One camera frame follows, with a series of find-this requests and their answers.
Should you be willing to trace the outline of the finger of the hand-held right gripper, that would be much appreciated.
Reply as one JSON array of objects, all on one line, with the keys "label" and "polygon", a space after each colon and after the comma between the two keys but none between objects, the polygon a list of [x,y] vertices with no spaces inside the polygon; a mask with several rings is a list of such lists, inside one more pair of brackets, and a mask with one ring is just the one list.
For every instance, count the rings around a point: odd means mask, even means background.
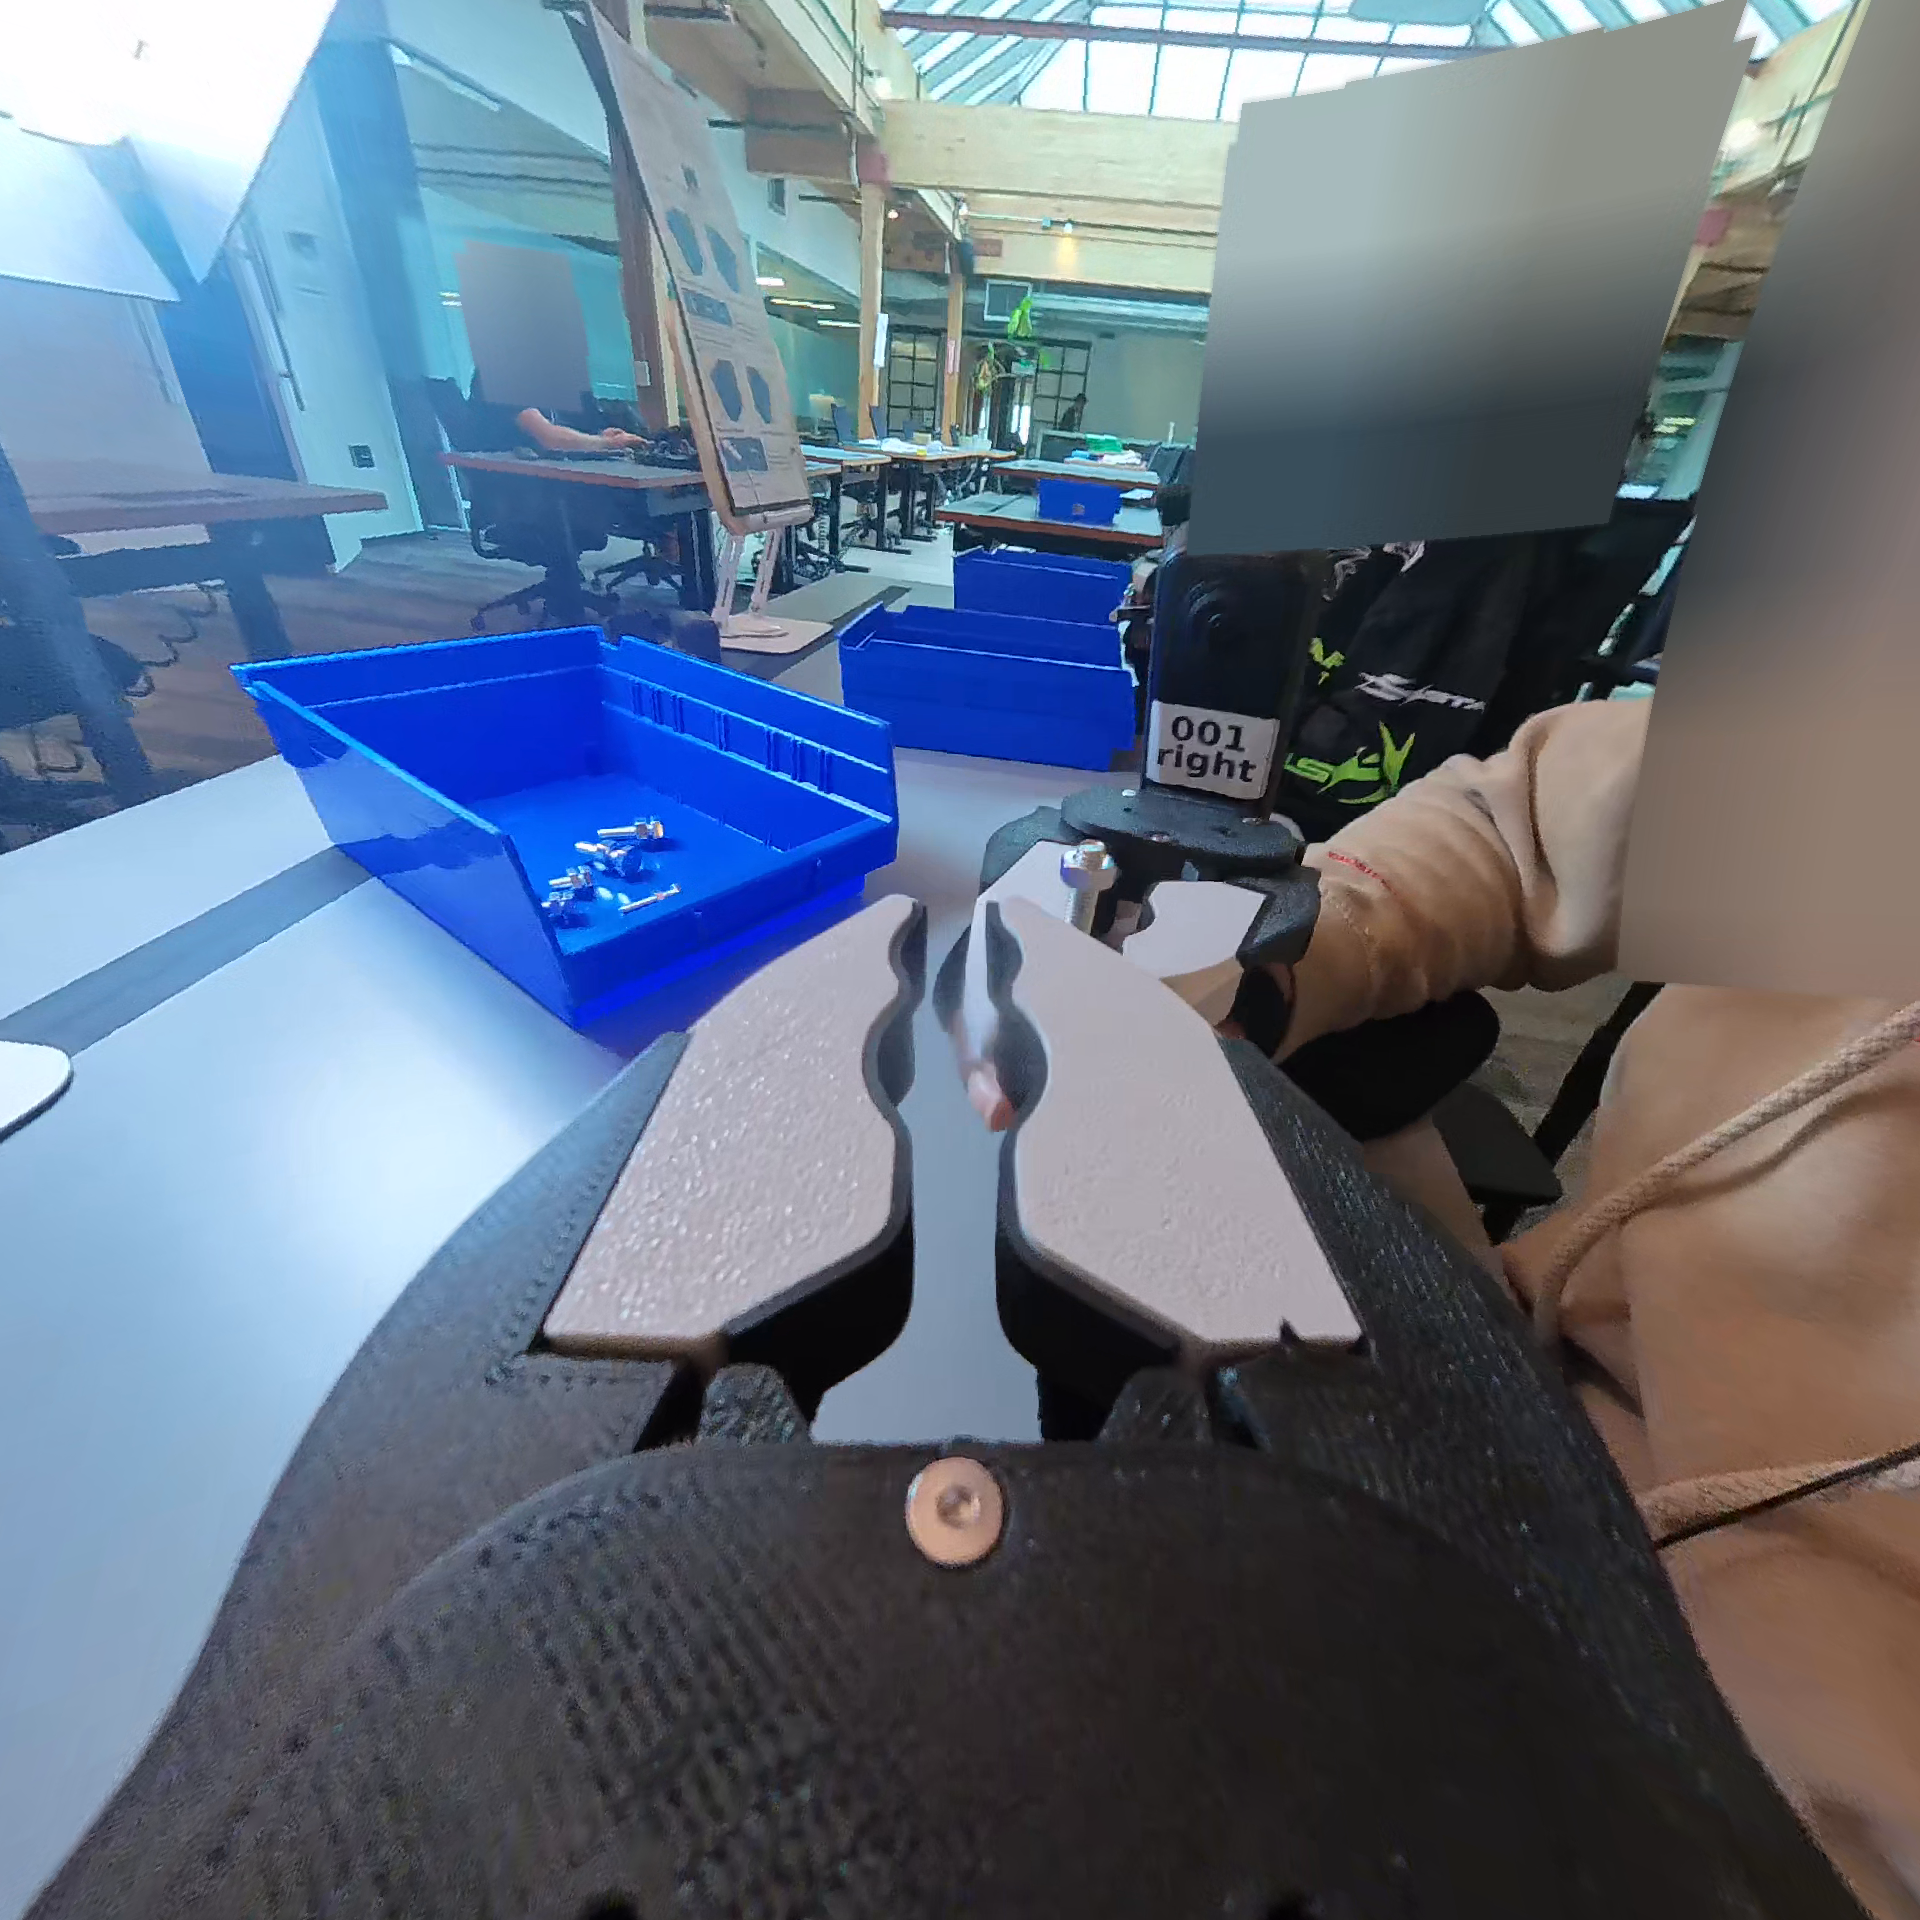
[{"label": "finger of the hand-held right gripper", "polygon": [[1039,840],[1035,848],[1027,848],[1023,852],[1014,856],[1014,865],[1007,867],[1007,873],[993,877],[977,907],[972,907],[972,929],[983,936],[986,929],[986,905],[1003,905],[1012,899],[1023,899],[1030,905],[1039,905],[1042,912],[1047,912],[1051,920],[1067,922],[1067,887],[1057,882],[1057,856],[1070,842],[1056,842],[1056,840]]},{"label": "finger of the hand-held right gripper", "polygon": [[1241,947],[1264,905],[1268,890],[1232,882],[1158,882],[1121,956],[1172,995],[1236,995]]}]

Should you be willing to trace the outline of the person's right forearm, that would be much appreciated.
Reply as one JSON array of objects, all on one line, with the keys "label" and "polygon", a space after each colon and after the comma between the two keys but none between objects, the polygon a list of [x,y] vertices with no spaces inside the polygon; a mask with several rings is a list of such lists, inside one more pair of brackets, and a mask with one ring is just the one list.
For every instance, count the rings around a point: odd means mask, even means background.
[{"label": "person's right forearm", "polygon": [[1651,718],[1652,699],[1552,708],[1309,848],[1319,907],[1284,1055],[1466,991],[1612,973]]}]

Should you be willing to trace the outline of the beige hoodie drawstring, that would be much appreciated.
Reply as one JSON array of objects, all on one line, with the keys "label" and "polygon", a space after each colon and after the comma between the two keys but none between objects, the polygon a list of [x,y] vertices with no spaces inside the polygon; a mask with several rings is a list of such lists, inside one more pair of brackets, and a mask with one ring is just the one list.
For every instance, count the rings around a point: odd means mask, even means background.
[{"label": "beige hoodie drawstring", "polygon": [[1658,995],[1507,1278],[1670,1544],[1915,1547],[1915,1005]]}]

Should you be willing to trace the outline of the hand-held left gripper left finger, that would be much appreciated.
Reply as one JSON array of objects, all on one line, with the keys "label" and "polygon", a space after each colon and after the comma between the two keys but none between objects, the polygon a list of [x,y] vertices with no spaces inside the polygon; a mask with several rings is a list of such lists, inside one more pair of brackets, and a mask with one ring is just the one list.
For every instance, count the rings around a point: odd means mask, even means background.
[{"label": "hand-held left gripper left finger", "polygon": [[546,1310],[550,1350],[758,1364],[821,1404],[901,1331],[923,967],[925,905],[889,893],[685,1031]]}]

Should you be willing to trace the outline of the wooden desk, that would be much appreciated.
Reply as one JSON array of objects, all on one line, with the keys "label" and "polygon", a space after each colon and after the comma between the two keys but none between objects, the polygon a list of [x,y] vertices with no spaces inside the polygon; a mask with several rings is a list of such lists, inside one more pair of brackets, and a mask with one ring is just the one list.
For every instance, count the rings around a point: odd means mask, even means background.
[{"label": "wooden desk", "polygon": [[529,586],[472,614],[474,636],[502,610],[546,625],[612,620],[618,586],[636,577],[682,609],[711,609],[715,515],[698,472],[626,455],[446,450],[439,461],[463,503],[472,548],[537,567]]},{"label": "wooden desk", "polygon": [[157,772],[128,693],[80,605],[149,586],[220,586],[253,663],[294,651],[268,591],[280,527],[379,515],[376,488],[268,475],[3,461],[3,729],[76,718],[97,778],[45,782],[3,767],[3,823],[72,826],[92,798],[133,805]]}]

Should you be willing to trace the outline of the cluster of bolts with nuts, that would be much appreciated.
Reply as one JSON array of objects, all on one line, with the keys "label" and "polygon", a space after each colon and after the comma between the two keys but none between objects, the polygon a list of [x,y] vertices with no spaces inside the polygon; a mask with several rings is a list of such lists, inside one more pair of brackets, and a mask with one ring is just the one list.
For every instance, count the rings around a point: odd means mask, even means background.
[{"label": "cluster of bolts with nuts", "polygon": [[599,912],[636,920],[657,905],[681,903],[682,883],[659,877],[659,852],[665,848],[670,829],[659,816],[636,816],[601,826],[591,840],[577,840],[575,865],[550,877],[537,903],[542,922],[586,925]]}]

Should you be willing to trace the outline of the cardboard sign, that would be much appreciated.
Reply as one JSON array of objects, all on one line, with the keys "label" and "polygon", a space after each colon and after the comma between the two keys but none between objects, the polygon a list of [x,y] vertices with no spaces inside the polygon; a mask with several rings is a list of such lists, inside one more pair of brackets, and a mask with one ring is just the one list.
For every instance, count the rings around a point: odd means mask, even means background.
[{"label": "cardboard sign", "polygon": [[716,523],[711,620],[728,651],[794,655],[815,619],[768,610],[784,531],[814,515],[794,407],[735,219],[708,117],[644,50],[586,6],[594,83],[629,153],[670,273],[676,386]]}]

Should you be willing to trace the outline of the person's beige hoodie torso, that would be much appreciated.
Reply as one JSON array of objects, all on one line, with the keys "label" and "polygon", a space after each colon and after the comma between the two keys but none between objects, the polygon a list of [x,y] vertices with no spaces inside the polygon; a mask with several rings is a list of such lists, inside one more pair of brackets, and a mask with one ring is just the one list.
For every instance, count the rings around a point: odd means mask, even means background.
[{"label": "person's beige hoodie torso", "polygon": [[[1885,1020],[1664,986],[1612,1060],[1574,1202],[1510,1241],[1567,1274],[1578,1398],[1651,1535],[1915,1446],[1915,1046],[1563,1241],[1668,1155]],[[1872,1915],[1915,1915],[1915,1463],[1678,1540],[1664,1571],[1746,1740]]]}]

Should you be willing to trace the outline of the person's right hand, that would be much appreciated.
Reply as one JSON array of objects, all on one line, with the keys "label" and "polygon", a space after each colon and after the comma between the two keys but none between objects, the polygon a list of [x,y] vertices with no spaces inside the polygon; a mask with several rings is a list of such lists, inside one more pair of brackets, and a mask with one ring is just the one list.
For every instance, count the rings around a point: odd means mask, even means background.
[{"label": "person's right hand", "polygon": [[989,1133],[1016,1126],[1030,1078],[1030,1041],[1021,1020],[997,1008],[958,1008],[945,1026],[966,1102]]}]

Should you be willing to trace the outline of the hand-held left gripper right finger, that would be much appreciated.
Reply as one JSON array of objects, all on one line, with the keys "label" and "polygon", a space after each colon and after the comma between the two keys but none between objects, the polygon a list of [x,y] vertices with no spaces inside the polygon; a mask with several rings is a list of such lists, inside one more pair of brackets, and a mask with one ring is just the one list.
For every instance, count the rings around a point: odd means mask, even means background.
[{"label": "hand-held left gripper right finger", "polygon": [[989,903],[997,1310],[1070,1399],[1362,1324],[1211,1020],[1030,899]]}]

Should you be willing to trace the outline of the studio softbox light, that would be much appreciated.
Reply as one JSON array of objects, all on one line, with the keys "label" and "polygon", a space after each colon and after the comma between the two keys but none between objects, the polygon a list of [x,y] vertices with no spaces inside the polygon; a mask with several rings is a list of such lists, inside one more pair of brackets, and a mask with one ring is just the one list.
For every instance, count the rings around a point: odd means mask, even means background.
[{"label": "studio softbox light", "polygon": [[203,278],[333,3],[3,3],[3,276]]}]

